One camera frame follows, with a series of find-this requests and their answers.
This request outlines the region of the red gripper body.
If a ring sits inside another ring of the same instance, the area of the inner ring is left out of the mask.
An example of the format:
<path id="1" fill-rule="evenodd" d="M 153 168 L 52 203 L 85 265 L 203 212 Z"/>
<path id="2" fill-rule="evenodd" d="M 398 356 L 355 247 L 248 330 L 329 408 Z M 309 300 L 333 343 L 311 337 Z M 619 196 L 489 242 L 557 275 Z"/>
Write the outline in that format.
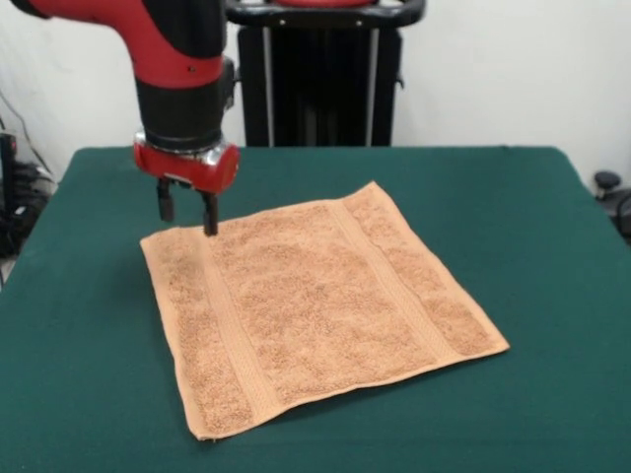
<path id="1" fill-rule="evenodd" d="M 133 149 L 136 165 L 145 173 L 213 194 L 220 194 L 232 185 L 241 156 L 239 148 L 224 138 L 211 148 L 197 151 L 163 150 L 152 146 L 143 130 L 135 134 Z"/>

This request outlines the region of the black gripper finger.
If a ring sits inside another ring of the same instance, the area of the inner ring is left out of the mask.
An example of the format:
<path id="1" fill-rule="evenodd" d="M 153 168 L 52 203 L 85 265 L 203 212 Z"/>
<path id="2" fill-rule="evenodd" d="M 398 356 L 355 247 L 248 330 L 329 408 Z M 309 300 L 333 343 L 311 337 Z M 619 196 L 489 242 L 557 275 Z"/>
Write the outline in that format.
<path id="1" fill-rule="evenodd" d="M 158 179 L 157 195 L 160 219 L 163 222 L 172 222 L 175 217 L 174 200 L 171 196 L 171 182 L 167 178 Z"/>
<path id="2" fill-rule="evenodd" d="M 217 195 L 209 192 L 200 193 L 203 202 L 203 232 L 207 237 L 218 234 L 218 199 Z"/>

